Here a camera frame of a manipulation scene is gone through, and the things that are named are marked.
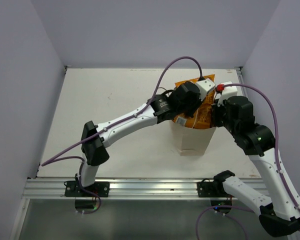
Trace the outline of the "orange snack bag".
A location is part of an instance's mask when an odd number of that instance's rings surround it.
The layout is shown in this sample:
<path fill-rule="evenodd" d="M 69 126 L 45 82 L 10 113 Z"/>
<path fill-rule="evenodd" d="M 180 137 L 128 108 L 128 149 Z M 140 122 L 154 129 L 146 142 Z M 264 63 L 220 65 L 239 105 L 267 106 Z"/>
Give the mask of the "orange snack bag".
<path fill-rule="evenodd" d="M 197 83 L 215 83 L 215 75 L 205 75 L 202 77 L 203 80 L 199 81 L 199 78 L 193 78 L 188 80 L 182 80 L 175 82 L 175 88 L 179 88 L 181 85 L 186 85 L 187 87 L 190 87 L 191 90 L 194 90 L 195 87 L 198 87 Z M 196 109 L 196 111 L 193 113 L 193 116 L 187 116 L 185 113 L 181 113 L 177 116 L 175 116 L 171 121 L 175 124 L 179 124 L 183 127 L 190 128 L 190 129 L 196 129 L 196 130 L 205 130 L 209 129 L 212 126 L 212 104 L 214 101 L 215 96 L 215 90 L 212 90 L 208 93 L 208 95 L 205 97 L 204 101 L 201 103 L 201 105 Z"/>

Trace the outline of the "beige paper bag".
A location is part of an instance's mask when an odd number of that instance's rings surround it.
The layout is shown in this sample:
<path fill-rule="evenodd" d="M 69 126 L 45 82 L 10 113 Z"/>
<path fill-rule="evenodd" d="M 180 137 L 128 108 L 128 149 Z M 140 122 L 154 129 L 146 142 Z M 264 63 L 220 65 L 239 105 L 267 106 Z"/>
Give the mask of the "beige paper bag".
<path fill-rule="evenodd" d="M 216 131 L 215 127 L 194 129 L 170 122 L 173 145 L 180 156 L 203 156 Z"/>

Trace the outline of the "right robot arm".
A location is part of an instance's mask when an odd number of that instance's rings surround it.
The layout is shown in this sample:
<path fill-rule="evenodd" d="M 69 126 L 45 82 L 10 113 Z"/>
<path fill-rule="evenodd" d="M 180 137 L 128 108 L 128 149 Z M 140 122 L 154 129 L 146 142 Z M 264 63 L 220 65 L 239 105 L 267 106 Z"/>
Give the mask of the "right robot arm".
<path fill-rule="evenodd" d="M 212 104 L 212 122 L 224 127 L 258 170 L 268 191 L 261 194 L 243 183 L 229 170 L 213 178 L 217 196 L 234 196 L 257 216 L 272 237 L 291 235 L 300 230 L 300 196 L 287 178 L 280 155 L 275 152 L 275 137 L 264 125 L 256 123 L 253 104 L 244 96 L 216 99 Z"/>

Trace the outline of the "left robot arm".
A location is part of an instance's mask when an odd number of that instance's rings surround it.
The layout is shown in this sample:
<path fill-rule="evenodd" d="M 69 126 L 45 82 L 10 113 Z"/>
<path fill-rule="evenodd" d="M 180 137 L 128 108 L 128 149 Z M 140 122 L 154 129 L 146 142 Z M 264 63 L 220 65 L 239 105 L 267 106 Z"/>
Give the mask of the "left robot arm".
<path fill-rule="evenodd" d="M 113 143 L 140 129 L 173 120 L 179 114 L 192 116 L 203 99 L 200 88 L 187 81 L 173 90 L 156 94 L 139 109 L 108 123 L 86 122 L 81 135 L 85 161 L 78 173 L 77 192 L 85 197 L 93 193 L 98 168 L 110 158 L 107 148 Z"/>

